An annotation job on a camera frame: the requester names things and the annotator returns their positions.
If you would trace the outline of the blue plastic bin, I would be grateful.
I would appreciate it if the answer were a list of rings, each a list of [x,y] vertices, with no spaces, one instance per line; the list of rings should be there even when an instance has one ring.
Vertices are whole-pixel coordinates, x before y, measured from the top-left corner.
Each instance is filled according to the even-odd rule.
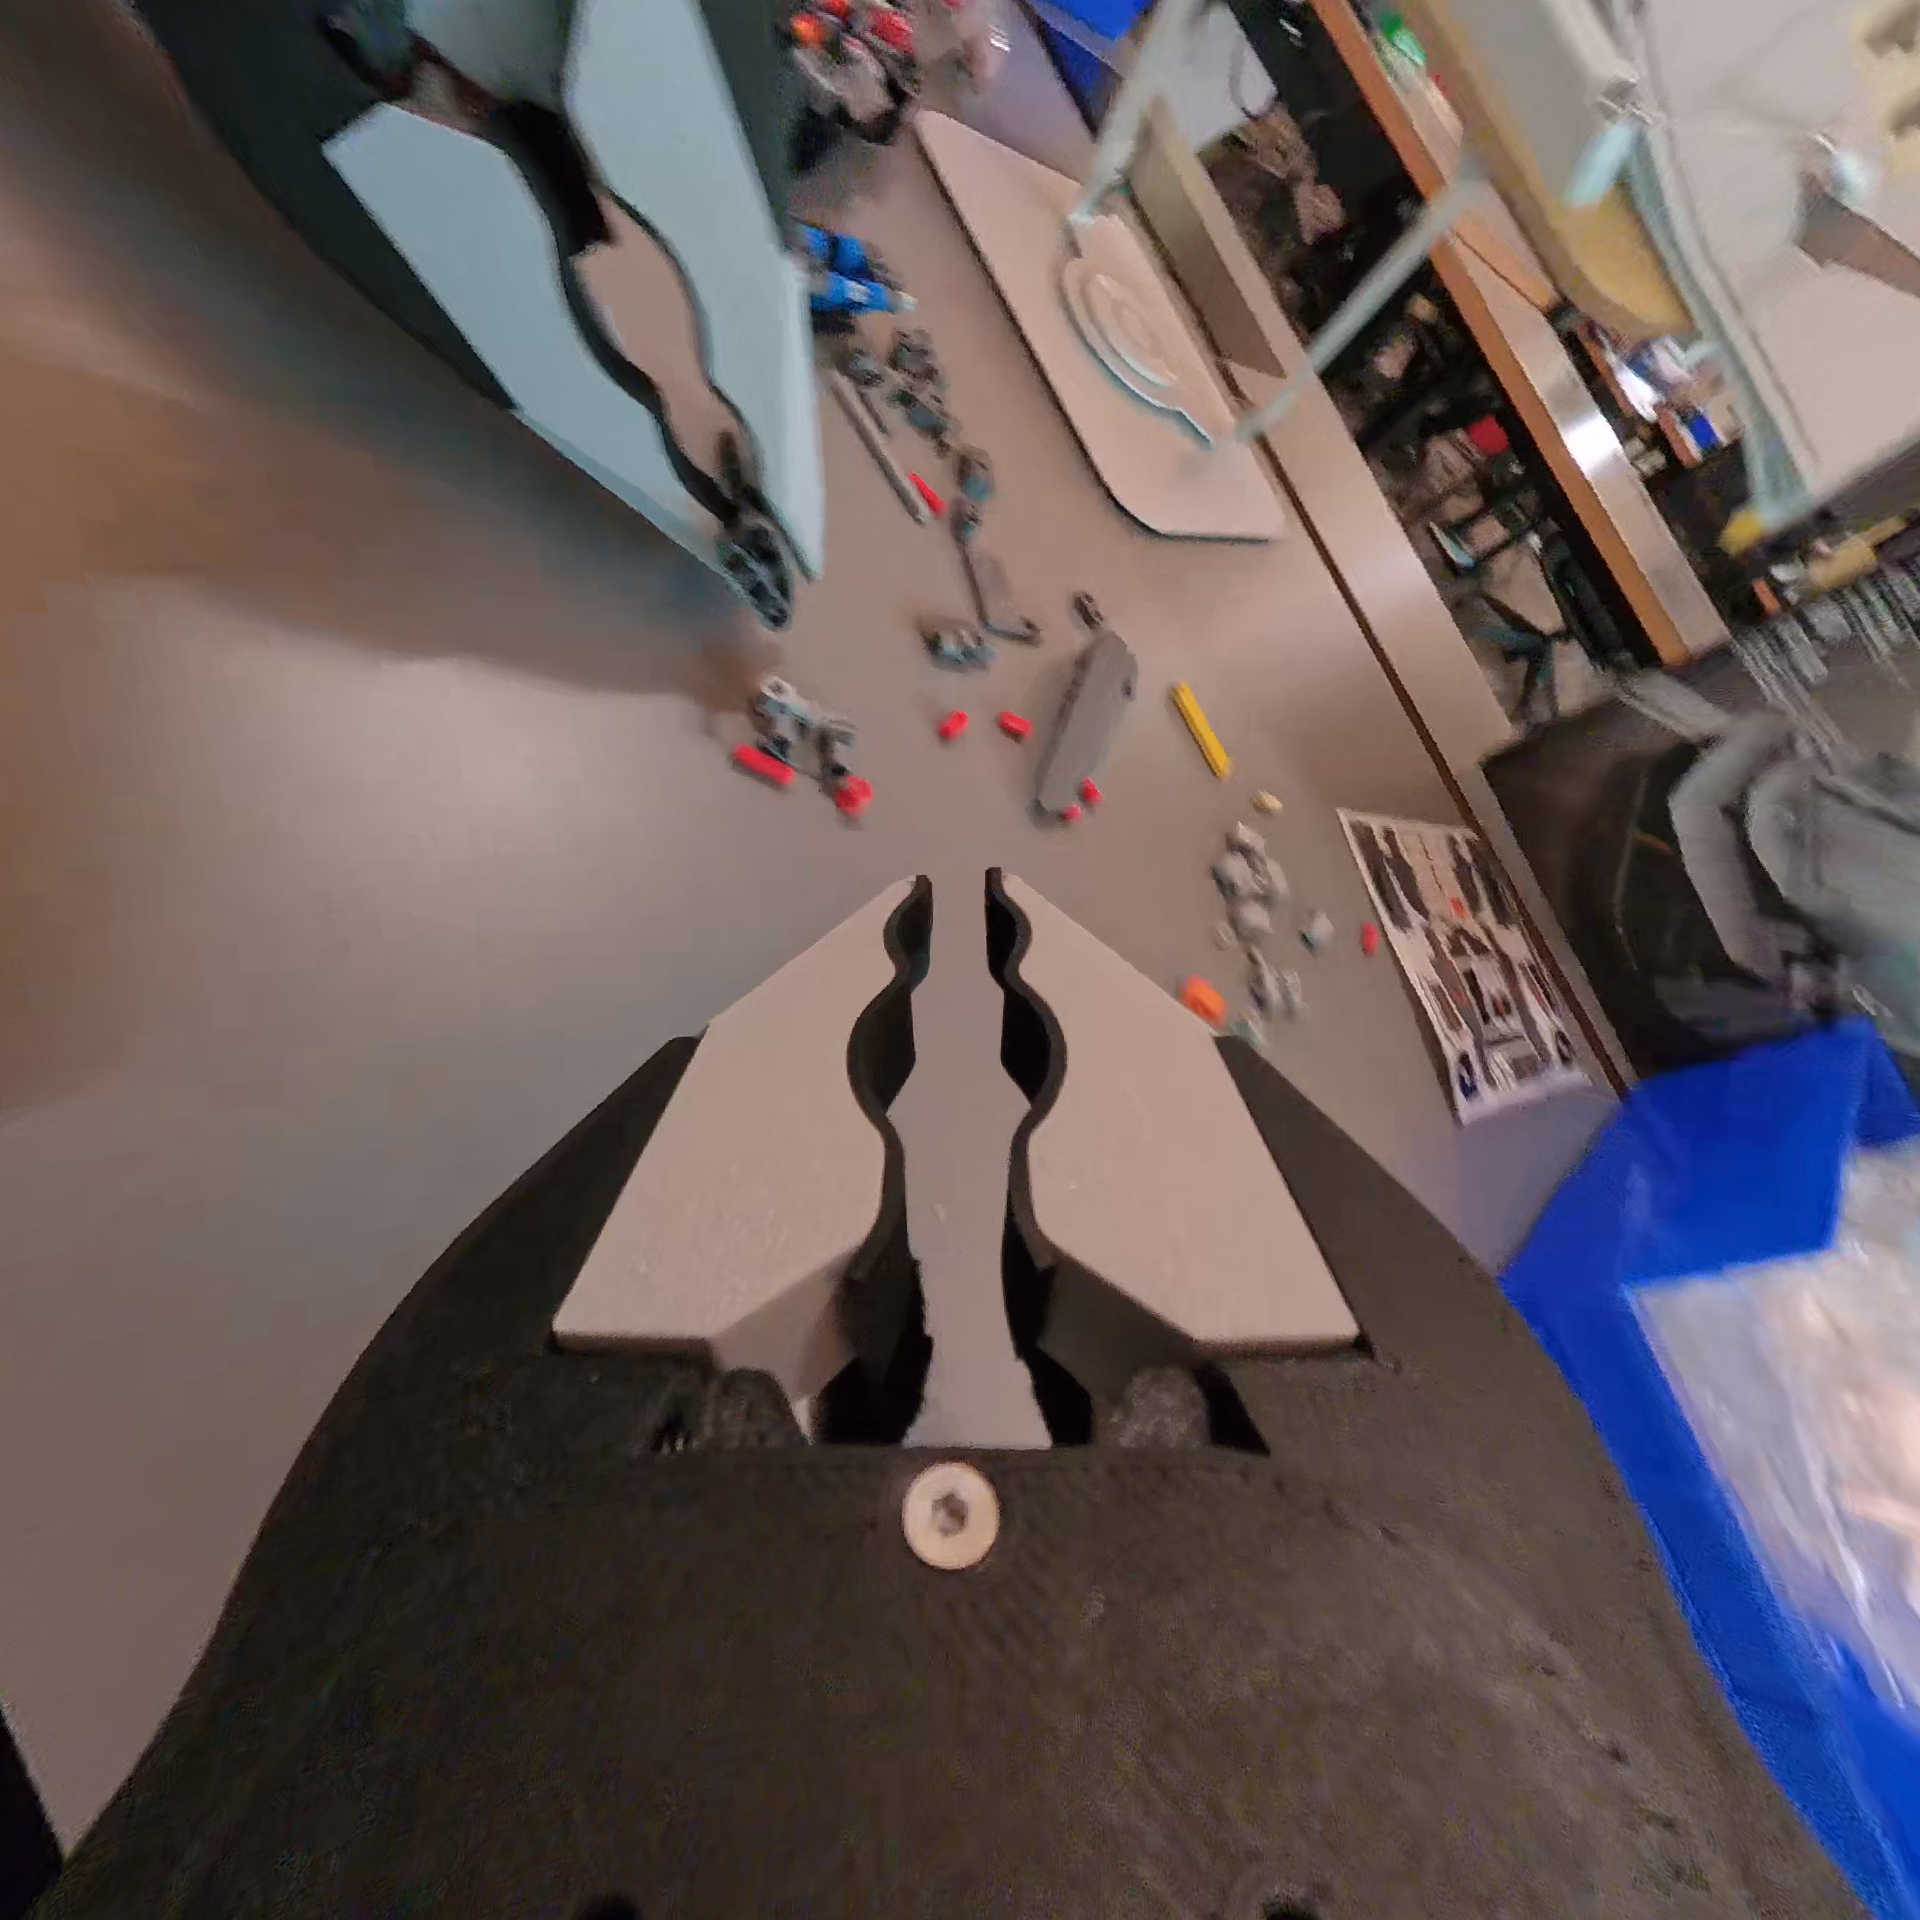
[[[1909,1138],[1915,1095],[1866,1020],[1648,1077],[1498,1279],[1591,1415],[1746,1741],[1874,1918],[1917,1918],[1917,1727],[1768,1579],[1636,1293],[1825,1251],[1849,1156]]]

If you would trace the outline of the crumpled clear plastic bags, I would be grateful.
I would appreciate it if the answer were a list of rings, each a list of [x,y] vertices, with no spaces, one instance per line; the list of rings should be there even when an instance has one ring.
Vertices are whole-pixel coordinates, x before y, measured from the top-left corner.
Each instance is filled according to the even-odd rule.
[[[1774,1600],[1917,1721],[1917,1144],[1850,1152],[1825,1248],[1632,1308]]]

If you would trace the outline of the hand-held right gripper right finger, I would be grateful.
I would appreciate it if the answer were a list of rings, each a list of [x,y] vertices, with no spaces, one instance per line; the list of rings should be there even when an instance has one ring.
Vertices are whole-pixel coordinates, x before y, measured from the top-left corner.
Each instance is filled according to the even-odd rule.
[[[1086,1397],[1143,1368],[1349,1354],[1363,1325],[1216,1027],[1010,868],[983,874],[1010,1144],[1001,1299]]]

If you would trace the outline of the cluster of dark grey connectors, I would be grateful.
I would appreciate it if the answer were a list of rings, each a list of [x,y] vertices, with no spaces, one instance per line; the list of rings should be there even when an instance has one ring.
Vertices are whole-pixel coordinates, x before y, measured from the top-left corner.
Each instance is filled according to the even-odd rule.
[[[987,510],[996,493],[996,467],[963,433],[947,395],[947,373],[923,330],[902,326],[886,357],[845,337],[827,368],[838,368],[854,382],[875,422],[889,432],[895,456],[930,480],[947,510],[961,493]]]

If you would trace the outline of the blue and black lego assembly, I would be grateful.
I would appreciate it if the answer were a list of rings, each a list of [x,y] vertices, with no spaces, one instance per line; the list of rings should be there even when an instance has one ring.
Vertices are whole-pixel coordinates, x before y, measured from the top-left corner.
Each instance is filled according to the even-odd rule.
[[[817,320],[916,313],[913,295],[872,242],[814,221],[797,221],[789,237],[808,275],[808,300]]]

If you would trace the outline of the grey lego panel with holes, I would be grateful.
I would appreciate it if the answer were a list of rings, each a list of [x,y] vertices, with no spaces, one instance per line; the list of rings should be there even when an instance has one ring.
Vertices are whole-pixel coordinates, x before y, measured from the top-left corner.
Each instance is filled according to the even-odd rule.
[[[1091,630],[1044,730],[1031,788],[1035,817],[1066,822],[1099,802],[1099,778],[1137,691],[1134,646],[1115,627]]]

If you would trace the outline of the white book stand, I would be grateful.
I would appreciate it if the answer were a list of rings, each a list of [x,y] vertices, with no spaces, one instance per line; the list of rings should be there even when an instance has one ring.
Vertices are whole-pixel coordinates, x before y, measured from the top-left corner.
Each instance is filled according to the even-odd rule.
[[[1143,252],[1110,211],[1137,153],[1156,139],[1168,80],[1201,3],[1159,3],[1120,76],[1093,158],[1068,180],[957,118],[923,111],[916,142],[998,300],[1062,406],[1091,470],[1145,532],[1201,541],[1284,537],[1278,488],[1255,444],[1301,384],[1349,348],[1411,275],[1497,191],[1573,311],[1624,343],[1709,338],[1743,395],[1749,507],[1761,532],[1811,510],[1876,498],[1917,453],[1917,428],[1860,453],[1819,451],[1819,408],[1768,346],[1758,297],[1711,260],[1709,221],[1669,111],[1646,103],[1625,3],[1411,3],[1436,60],[1461,146],[1436,198],[1310,338],[1307,373],[1231,413],[1226,387]]]

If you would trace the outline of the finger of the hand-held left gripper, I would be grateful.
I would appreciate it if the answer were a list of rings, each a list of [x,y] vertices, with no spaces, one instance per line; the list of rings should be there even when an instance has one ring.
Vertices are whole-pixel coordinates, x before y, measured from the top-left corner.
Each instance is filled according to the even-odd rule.
[[[709,387],[800,576],[827,565],[808,281],[765,191],[699,3],[574,3],[564,113],[611,198],[673,259]]]
[[[517,158],[380,103],[322,142],[334,172],[534,438],[699,561],[723,507],[670,453],[658,387],[600,323]]]

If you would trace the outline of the grey lego axle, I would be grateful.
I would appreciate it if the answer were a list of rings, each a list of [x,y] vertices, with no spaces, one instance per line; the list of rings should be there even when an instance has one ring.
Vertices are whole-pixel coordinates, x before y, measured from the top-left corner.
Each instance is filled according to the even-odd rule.
[[[858,444],[867,451],[903,514],[922,527],[934,521],[939,515],[939,507],[928,498],[922,480],[895,456],[889,432],[875,422],[854,382],[838,368],[827,368],[822,384],[836,399],[838,410],[848,419]]]

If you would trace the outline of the black lego car chassis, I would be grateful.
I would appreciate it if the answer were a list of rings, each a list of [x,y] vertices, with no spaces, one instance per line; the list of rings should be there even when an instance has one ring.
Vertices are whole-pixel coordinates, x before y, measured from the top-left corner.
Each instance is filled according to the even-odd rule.
[[[808,125],[867,146],[898,136],[949,48],[949,3],[781,3]]]

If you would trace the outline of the lego set box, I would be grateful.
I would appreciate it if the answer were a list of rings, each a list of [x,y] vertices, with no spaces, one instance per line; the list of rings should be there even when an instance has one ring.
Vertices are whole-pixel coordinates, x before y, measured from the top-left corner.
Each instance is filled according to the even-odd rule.
[[[1636,1073],[1866,1020],[1917,1087],[1917,766],[1632,681],[1484,764]]]

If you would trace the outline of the lego sticker sheet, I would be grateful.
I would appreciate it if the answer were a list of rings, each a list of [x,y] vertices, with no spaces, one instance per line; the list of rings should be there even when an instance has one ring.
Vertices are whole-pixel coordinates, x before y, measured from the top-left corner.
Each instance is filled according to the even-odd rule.
[[[1585,1089],[1570,1013],[1484,835],[1352,807],[1334,818],[1427,1024],[1454,1118],[1475,1124]]]

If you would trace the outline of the cluster of light grey connectors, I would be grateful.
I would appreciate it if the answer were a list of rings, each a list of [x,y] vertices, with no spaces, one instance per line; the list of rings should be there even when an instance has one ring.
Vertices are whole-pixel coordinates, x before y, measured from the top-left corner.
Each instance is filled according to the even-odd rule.
[[[1242,1010],[1229,1033],[1257,1050],[1270,1050],[1279,1027],[1307,1020],[1307,978],[1301,958],[1333,941],[1333,921],[1310,914],[1290,921],[1292,890],[1260,828],[1233,822],[1211,860],[1216,924],[1211,943],[1238,964]]]

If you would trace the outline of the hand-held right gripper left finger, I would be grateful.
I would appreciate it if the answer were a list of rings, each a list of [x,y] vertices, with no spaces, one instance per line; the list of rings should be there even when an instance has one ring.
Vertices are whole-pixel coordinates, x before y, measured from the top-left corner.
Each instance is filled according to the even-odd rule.
[[[564,1293],[563,1351],[770,1377],[829,1443],[902,1443],[930,1335],[890,1121],[928,874],[886,884],[693,1040]]]

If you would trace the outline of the lego instruction booklet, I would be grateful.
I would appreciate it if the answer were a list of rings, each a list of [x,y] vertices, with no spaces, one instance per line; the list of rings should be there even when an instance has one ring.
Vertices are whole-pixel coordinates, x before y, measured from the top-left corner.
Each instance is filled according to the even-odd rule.
[[[1615,3],[1636,204],[1771,529],[1917,447],[1917,3]]]

